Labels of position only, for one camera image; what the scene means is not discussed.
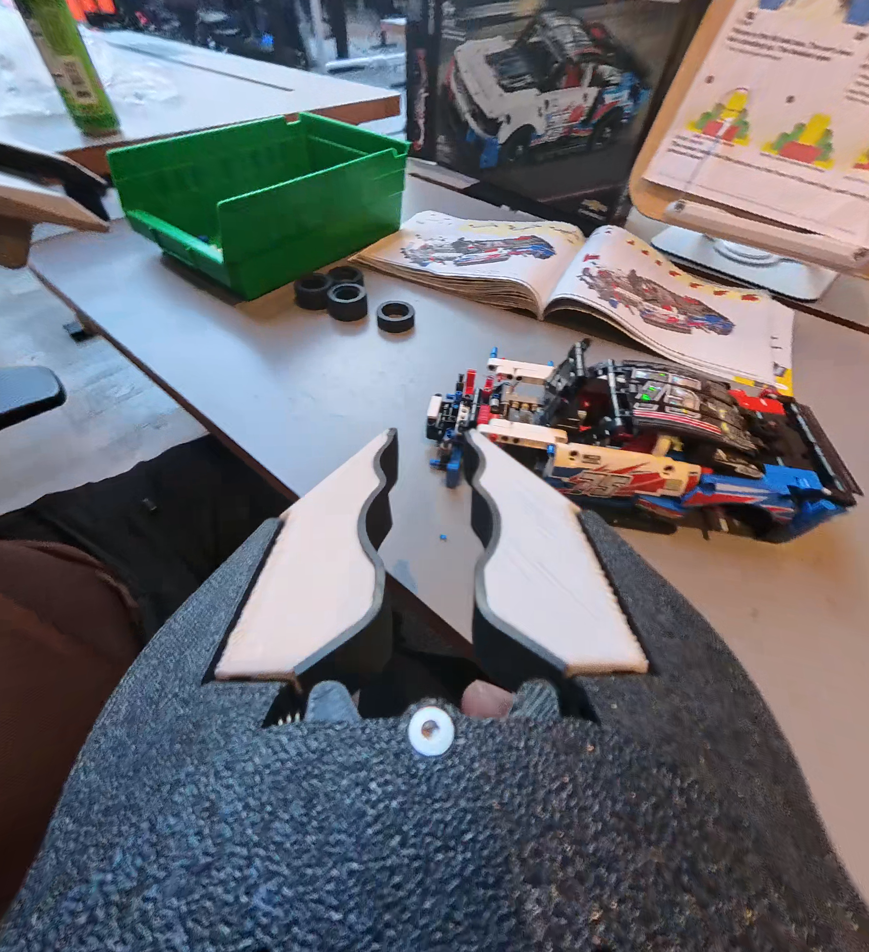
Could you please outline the green plastic bin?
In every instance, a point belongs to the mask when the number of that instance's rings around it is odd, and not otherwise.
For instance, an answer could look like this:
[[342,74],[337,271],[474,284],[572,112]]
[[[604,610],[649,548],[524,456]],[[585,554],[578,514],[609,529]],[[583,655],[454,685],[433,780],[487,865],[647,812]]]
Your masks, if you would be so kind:
[[409,143],[311,113],[111,149],[131,229],[251,301],[396,232]]

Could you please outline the grey desk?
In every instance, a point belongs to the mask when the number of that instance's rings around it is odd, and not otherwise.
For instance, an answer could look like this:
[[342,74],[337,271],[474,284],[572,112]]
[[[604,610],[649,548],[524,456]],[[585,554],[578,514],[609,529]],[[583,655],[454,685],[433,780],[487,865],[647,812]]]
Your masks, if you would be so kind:
[[[381,430],[399,439],[389,572],[434,622],[471,635],[480,544],[466,486],[429,468],[424,415],[489,352],[557,361],[589,337],[595,360],[635,355],[603,321],[536,319],[367,272],[370,314],[340,323],[292,288],[236,303],[115,220],[103,234],[39,241],[42,283],[285,495],[304,495]],[[414,330],[381,331],[380,303],[410,303]],[[869,335],[796,316],[794,392],[864,497],[790,543],[681,529],[624,537],[720,633],[756,682],[809,782],[835,850],[869,905]],[[445,533],[447,541],[438,536]]]

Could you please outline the person's brown shirt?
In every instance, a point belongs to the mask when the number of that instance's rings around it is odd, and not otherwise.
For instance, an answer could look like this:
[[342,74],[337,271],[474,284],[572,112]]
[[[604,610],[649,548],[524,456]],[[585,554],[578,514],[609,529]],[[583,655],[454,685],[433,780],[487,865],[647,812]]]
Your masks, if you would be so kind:
[[0,920],[142,647],[137,606],[105,565],[64,544],[0,540]]

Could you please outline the toy brick race car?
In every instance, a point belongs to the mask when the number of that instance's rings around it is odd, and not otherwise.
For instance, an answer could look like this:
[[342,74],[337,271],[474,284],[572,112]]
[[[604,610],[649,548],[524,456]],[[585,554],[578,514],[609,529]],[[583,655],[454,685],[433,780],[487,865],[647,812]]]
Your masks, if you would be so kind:
[[430,465],[460,478],[464,436],[499,416],[566,432],[568,443],[506,450],[576,505],[615,526],[703,522],[769,542],[794,540],[863,495],[812,410],[772,387],[755,394],[683,366],[587,359],[588,339],[558,364],[500,358],[473,368],[426,412]]

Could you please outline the white stand base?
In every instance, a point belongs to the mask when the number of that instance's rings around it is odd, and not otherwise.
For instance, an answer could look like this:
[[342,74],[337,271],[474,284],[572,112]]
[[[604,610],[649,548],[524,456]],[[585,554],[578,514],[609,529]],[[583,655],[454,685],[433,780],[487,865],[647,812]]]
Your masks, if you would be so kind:
[[817,301],[838,277],[831,268],[677,226],[657,232],[651,244],[671,260],[714,275],[719,282],[729,279],[794,302]]

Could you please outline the clear plastic bag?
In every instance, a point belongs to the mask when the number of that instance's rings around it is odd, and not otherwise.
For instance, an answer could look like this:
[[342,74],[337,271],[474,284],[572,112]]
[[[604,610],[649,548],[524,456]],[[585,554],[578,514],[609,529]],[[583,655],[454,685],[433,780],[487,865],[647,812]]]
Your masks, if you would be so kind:
[[[114,107],[143,106],[177,96],[165,71],[135,65],[130,54],[113,51],[77,25]],[[0,118],[32,120],[66,113],[21,15],[13,2],[0,2]]]

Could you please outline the yellow-cornered white booklet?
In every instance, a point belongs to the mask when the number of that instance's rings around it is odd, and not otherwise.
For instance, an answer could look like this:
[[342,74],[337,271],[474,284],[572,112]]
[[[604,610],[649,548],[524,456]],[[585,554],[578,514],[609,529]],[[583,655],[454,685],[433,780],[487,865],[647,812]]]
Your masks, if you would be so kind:
[[710,283],[626,230],[596,230],[551,291],[544,317],[594,315],[690,369],[791,397],[795,311],[767,292]]

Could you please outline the black trousers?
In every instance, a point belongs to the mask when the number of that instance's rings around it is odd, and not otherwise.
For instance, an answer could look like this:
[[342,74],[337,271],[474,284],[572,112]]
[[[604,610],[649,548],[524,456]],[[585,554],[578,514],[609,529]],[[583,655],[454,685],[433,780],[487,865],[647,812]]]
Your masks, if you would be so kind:
[[107,566],[149,640],[287,499],[213,436],[0,515],[1,541],[58,543]]

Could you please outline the person's right hand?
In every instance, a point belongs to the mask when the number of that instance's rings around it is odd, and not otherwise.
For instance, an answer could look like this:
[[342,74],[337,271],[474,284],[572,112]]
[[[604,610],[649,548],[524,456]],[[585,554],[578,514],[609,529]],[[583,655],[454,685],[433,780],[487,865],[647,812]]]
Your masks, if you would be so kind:
[[514,694],[482,680],[468,684],[460,701],[461,713],[472,719],[502,720],[510,715]]

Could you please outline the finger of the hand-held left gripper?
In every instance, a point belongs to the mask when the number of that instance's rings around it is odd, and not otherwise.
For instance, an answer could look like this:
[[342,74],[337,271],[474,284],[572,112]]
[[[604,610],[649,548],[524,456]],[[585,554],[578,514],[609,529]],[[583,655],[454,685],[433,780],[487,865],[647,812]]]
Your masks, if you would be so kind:
[[107,232],[110,227],[109,220],[64,192],[39,185],[23,188],[0,184],[0,218],[31,225],[60,225],[80,232]]
[[102,221],[110,220],[104,205],[105,179],[64,155],[0,140],[0,173],[35,184],[60,185],[82,208]]

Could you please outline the black toy set box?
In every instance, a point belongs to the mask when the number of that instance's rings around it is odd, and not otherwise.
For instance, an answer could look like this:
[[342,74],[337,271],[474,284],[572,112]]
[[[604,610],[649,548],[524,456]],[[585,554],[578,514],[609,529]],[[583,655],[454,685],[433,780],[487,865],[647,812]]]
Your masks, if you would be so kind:
[[585,234],[621,219],[634,160],[709,5],[408,2],[412,154],[469,179],[480,200]]

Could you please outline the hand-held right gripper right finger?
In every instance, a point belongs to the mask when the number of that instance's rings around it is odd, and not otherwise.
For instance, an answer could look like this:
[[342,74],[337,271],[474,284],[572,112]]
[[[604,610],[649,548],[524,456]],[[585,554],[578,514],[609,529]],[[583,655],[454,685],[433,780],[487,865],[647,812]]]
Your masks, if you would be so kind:
[[479,431],[464,451],[476,659],[491,677],[644,674],[649,661],[581,511]]

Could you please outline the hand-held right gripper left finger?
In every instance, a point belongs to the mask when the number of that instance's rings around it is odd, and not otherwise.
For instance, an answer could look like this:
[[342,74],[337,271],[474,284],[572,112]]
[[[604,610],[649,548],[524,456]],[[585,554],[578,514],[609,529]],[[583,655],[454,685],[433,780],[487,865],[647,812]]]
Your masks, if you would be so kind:
[[383,430],[279,519],[212,667],[217,682],[367,683],[392,656],[380,548],[397,430]]

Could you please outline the neighbouring grey table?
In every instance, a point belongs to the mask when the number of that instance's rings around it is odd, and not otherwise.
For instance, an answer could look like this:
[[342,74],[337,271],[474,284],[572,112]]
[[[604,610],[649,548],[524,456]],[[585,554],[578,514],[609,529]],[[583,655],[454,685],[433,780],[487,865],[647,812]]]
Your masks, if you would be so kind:
[[101,177],[110,175],[112,149],[200,132],[224,125],[299,113],[350,125],[393,122],[402,112],[393,89],[254,61],[129,30],[89,30],[135,65],[159,67],[177,88],[168,101],[117,106],[120,130],[92,138],[69,116],[0,118],[0,140],[62,154]]

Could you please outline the green bottle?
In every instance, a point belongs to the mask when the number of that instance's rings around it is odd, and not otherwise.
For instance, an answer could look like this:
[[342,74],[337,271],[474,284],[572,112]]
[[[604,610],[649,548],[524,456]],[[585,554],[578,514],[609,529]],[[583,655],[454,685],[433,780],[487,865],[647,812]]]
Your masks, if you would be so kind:
[[85,136],[119,132],[119,118],[66,1],[14,1],[67,113]]

